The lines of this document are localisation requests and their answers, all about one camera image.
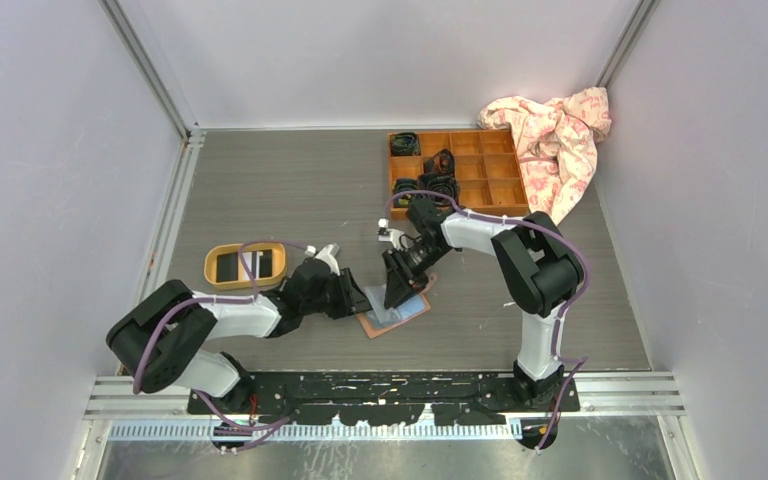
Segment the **brown leather card holder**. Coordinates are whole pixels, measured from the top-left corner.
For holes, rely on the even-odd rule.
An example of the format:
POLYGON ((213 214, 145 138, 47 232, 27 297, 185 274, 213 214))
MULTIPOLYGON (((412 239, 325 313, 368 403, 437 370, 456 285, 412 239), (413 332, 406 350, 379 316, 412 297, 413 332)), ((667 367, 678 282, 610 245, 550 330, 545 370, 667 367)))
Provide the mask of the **brown leather card holder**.
POLYGON ((425 294, 431 290, 437 278, 438 276, 432 273, 428 284, 420 293, 413 295, 398 307, 387 309, 383 306, 384 285, 363 287, 362 292, 369 300, 372 309, 368 312, 357 314, 356 318, 366 336, 374 339, 429 312, 431 305, 425 294))

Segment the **yellow oval card tray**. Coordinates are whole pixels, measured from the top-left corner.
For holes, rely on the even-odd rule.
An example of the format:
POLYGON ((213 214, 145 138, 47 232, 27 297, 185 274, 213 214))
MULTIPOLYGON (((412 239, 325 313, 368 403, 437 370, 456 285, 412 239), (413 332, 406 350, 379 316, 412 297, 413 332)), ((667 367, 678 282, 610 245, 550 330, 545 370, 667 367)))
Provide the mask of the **yellow oval card tray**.
POLYGON ((203 275, 217 290, 272 287, 285 277, 287 264, 286 248, 280 243, 226 244, 207 253, 203 275))

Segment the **silver striped credit card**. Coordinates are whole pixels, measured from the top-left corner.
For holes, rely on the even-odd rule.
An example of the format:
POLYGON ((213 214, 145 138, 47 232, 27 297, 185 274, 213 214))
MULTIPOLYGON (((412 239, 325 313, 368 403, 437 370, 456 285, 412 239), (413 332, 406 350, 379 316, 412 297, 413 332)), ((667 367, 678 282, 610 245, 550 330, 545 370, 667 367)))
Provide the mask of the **silver striped credit card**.
POLYGON ((240 253, 239 279, 241 281, 250 282, 259 278, 261 257, 262 252, 259 250, 244 251, 240 253))

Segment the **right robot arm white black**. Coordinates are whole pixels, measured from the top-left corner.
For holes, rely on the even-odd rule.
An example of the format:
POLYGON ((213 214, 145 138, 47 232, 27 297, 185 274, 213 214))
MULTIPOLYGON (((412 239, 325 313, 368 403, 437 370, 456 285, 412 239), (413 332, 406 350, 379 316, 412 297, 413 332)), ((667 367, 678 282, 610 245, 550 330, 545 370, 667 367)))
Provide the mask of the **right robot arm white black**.
POLYGON ((417 198, 407 217, 418 235, 407 245, 393 241, 382 254, 384 307, 398 307, 419 293, 430 280, 428 270, 453 250, 492 256, 522 312, 513 391, 525 409, 542 409, 564 380, 558 352, 564 317, 587 280, 579 252, 540 211, 522 218, 499 217, 460 207, 443 211, 433 201, 417 198))

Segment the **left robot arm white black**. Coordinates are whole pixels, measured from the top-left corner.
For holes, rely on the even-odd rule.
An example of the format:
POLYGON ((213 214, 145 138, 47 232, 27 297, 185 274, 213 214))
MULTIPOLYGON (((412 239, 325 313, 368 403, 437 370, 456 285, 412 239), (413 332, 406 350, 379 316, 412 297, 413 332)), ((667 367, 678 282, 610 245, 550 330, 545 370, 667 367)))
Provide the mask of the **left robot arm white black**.
POLYGON ((310 315, 342 319, 371 308, 349 269, 309 258, 277 286, 252 296, 201 294, 169 280, 115 323, 105 343, 132 376, 136 392, 183 386, 237 413, 252 397, 248 374, 232 356, 204 350, 206 342, 278 338, 310 315))

